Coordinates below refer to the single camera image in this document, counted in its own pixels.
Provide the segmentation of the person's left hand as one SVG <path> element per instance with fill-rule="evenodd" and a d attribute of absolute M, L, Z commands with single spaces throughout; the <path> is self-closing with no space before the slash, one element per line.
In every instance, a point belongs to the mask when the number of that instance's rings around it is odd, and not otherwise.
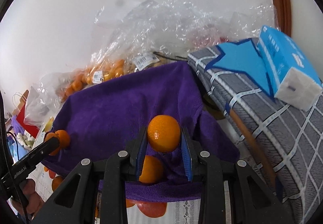
<path fill-rule="evenodd" d="M 44 201 L 36 192 L 36 183 L 33 179 L 25 180 L 21 183 L 20 187 L 22 188 L 23 194 L 28 199 L 28 206 L 26 206 L 28 217 L 33 219 L 43 206 Z"/>

